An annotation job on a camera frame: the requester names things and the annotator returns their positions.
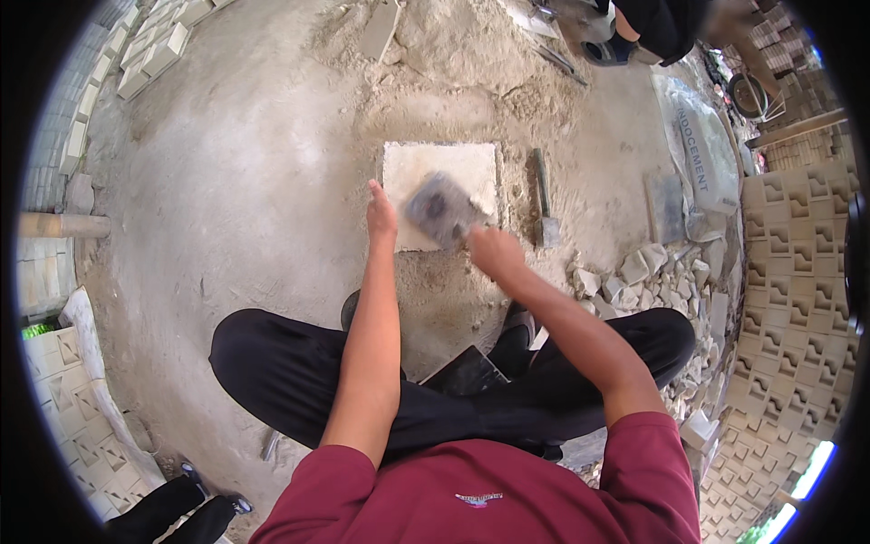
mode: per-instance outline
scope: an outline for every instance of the wheel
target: wheel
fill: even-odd
[[[755,90],[755,96],[758,97],[761,110],[755,105],[749,85]],[[728,82],[728,95],[731,96],[734,107],[737,108],[740,115],[747,119],[758,119],[767,111],[767,93],[761,88],[758,79],[752,76],[734,74],[731,81]]]

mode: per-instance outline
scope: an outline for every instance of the green object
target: green object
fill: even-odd
[[[29,340],[35,336],[39,336],[40,334],[46,334],[47,332],[51,332],[54,330],[54,327],[47,323],[38,323],[36,325],[31,325],[29,327],[24,328],[21,331],[21,336],[25,340]]]

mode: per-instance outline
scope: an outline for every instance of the stone debris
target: stone debris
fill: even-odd
[[[595,310],[595,304],[590,299],[580,300],[580,307],[582,307],[584,310],[592,315],[598,315],[598,312]]]
[[[710,266],[710,278],[719,281],[722,274],[722,262],[725,259],[725,250],[728,248],[725,240],[716,238],[704,250],[704,260]]]
[[[655,301],[655,297],[653,292],[649,289],[644,288],[644,291],[640,294],[640,310],[645,312],[653,307],[653,302]]]
[[[662,244],[647,244],[640,248],[650,276],[654,276],[666,262],[667,250]]]
[[[618,306],[623,310],[633,310],[638,307],[639,302],[638,295],[635,294],[633,289],[623,289],[619,294]]]
[[[731,300],[726,293],[716,292],[723,287],[717,287],[718,276],[714,277],[721,273],[725,248],[723,240],[706,247],[682,242],[648,244],[626,256],[618,273],[589,272],[577,257],[567,268],[575,298],[600,319],[665,307],[690,320],[696,339],[694,353],[661,391],[661,398],[668,413],[682,423],[680,432],[689,436],[687,451],[697,449],[700,456],[712,454],[712,445],[718,442],[718,417],[724,408],[719,404],[730,370],[721,363]],[[732,349],[729,360],[735,355]],[[587,475],[590,470],[581,469]]]
[[[650,269],[647,267],[644,255],[640,250],[626,257],[619,272],[628,285],[634,285],[650,276]]]
[[[608,319],[616,319],[618,317],[613,306],[607,304],[605,300],[601,298],[601,295],[597,294],[592,297],[592,304],[595,306],[595,309],[598,310],[599,317],[604,321],[607,321]]]
[[[707,278],[710,277],[710,265],[701,259],[695,259],[692,262],[692,270],[695,272],[695,285],[699,289],[703,289]]]
[[[684,299],[688,299],[692,296],[692,289],[689,287],[689,281],[685,276],[679,279],[677,292]]]
[[[626,288],[626,282],[619,279],[616,274],[611,274],[604,283],[604,299],[607,302],[619,300],[619,294]]]
[[[576,268],[574,269],[574,288],[577,290],[577,294],[582,292],[587,297],[594,297],[601,288],[601,277],[582,268]]]

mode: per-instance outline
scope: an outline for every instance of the stacked stone tile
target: stacked stone tile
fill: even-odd
[[[858,337],[843,279],[848,200],[841,161],[747,178],[749,266],[738,358],[726,402],[830,440],[848,401]]]
[[[755,525],[776,492],[806,471],[819,444],[818,439],[740,410],[729,414],[720,440],[701,481],[705,544],[733,544]]]
[[[76,327],[25,340],[24,349],[43,416],[94,512],[108,520],[128,511],[150,488],[100,411]]]

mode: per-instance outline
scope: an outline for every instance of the sandal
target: sandal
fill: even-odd
[[[616,52],[613,51],[613,46],[609,42],[581,42],[580,47],[583,49],[583,54],[586,55],[586,60],[597,66],[625,66],[628,64],[628,59],[619,60],[616,58]]]

